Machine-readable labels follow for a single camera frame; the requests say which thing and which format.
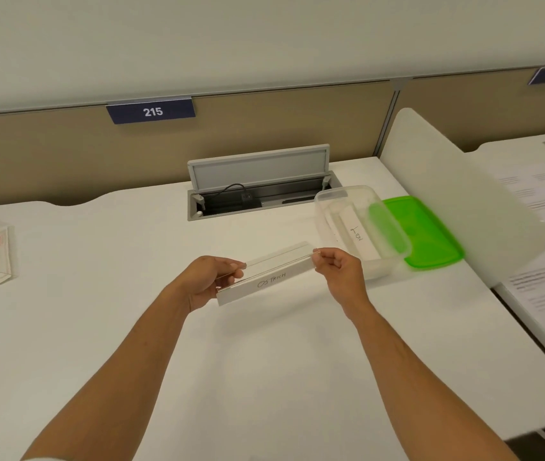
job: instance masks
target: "dark floor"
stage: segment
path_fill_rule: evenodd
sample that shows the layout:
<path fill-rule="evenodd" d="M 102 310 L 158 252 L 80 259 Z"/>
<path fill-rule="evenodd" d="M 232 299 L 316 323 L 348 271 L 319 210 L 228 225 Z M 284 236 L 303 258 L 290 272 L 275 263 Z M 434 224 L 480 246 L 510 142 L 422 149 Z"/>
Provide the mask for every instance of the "dark floor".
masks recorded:
<path fill-rule="evenodd" d="M 507 442 L 520 461 L 544 461 L 545 440 L 532 433 Z"/>

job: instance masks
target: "white wall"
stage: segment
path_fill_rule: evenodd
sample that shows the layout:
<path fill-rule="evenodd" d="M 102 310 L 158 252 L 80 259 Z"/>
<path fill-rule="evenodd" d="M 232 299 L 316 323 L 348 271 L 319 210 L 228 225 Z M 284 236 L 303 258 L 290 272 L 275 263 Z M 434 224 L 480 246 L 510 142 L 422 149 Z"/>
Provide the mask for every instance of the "white wall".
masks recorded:
<path fill-rule="evenodd" d="M 0 110 L 545 64 L 545 0 L 0 0 Z"/>

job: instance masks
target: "text 215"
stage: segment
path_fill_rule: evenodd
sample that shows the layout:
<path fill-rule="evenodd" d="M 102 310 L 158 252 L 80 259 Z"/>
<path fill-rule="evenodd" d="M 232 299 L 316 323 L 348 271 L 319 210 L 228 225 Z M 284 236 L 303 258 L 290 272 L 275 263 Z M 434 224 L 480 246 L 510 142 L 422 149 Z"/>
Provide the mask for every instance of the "text 215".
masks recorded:
<path fill-rule="evenodd" d="M 145 116 L 161 116 L 164 114 L 164 111 L 161 109 L 161 107 L 144 108 L 143 111 L 145 113 Z"/>

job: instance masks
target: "beige partition panel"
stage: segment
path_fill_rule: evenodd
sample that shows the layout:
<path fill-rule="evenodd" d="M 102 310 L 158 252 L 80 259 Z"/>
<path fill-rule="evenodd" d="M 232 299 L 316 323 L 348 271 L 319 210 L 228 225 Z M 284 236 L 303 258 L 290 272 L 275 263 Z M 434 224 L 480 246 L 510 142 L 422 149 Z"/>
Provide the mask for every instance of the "beige partition panel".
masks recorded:
<path fill-rule="evenodd" d="M 527 85 L 536 68 L 415 78 L 394 116 L 413 108 L 465 152 L 484 142 L 545 134 L 545 84 Z"/>
<path fill-rule="evenodd" d="M 114 125 L 93 106 L 0 115 L 0 204 L 79 203 L 187 181 L 195 158 L 330 144 L 331 160 L 373 153 L 389 82 L 209 96 L 196 118 Z"/>

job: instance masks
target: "person's left hand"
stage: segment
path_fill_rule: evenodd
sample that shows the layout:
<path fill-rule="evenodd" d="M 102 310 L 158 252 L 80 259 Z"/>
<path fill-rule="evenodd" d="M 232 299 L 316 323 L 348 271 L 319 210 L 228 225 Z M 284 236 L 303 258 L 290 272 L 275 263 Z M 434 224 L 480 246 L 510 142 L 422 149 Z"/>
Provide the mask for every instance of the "person's left hand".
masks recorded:
<path fill-rule="evenodd" d="M 203 255 L 190 263 L 172 284 L 187 296 L 192 312 L 217 297 L 218 287 L 230 286 L 235 279 L 241 279 L 241 269 L 245 266 L 244 262 L 225 257 Z"/>

